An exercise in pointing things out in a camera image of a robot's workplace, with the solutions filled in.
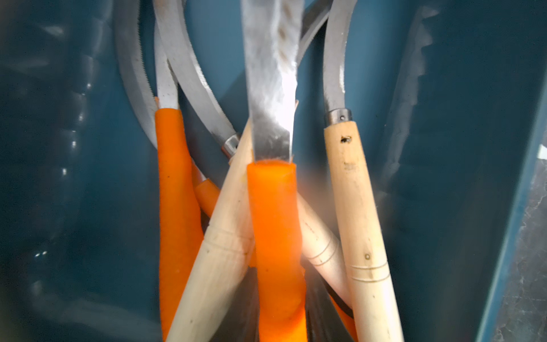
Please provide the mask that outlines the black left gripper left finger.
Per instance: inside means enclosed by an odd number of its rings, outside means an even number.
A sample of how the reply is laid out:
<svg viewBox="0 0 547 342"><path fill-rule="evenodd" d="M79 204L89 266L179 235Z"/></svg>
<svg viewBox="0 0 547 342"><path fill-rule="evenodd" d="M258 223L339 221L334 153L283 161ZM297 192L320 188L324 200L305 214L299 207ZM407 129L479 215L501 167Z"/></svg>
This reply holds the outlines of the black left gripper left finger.
<svg viewBox="0 0 547 342"><path fill-rule="evenodd" d="M222 341L258 341L259 299L256 268L249 268L226 315Z"/></svg>

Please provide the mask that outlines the wooden handle sickle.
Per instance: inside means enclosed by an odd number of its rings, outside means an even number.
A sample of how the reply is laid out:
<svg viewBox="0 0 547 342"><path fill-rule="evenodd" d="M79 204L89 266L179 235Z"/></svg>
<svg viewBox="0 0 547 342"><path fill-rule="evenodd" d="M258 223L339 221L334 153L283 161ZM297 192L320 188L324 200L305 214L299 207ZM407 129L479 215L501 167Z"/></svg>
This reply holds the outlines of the wooden handle sickle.
<svg viewBox="0 0 547 342"><path fill-rule="evenodd" d="M331 5L323 50L326 153L359 341L403 341L385 243L357 123L346 106L346 44L355 1Z"/></svg>
<svg viewBox="0 0 547 342"><path fill-rule="evenodd" d="M181 1L155 1L156 22L172 71L230 168L180 300L168 341L209 341L248 269L254 234L247 196L250 129L238 136L206 82L192 48Z"/></svg>
<svg viewBox="0 0 547 342"><path fill-rule="evenodd" d="M298 63L305 56L320 28L326 23L331 5L331 1L315 1L306 10L302 21ZM303 256L330 286L331 296L337 305L349 312L350 292L340 240L302 197L298 197L298 210Z"/></svg>

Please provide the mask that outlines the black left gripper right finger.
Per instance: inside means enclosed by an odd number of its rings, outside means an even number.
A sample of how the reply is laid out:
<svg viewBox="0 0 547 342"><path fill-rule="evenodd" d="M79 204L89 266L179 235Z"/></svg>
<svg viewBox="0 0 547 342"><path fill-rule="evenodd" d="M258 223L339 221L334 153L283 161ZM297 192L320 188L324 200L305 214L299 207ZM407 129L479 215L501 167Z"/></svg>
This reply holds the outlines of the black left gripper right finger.
<svg viewBox="0 0 547 342"><path fill-rule="evenodd" d="M310 341L337 341L332 304L327 303L328 292L318 272L309 264L306 271L306 318Z"/></svg>

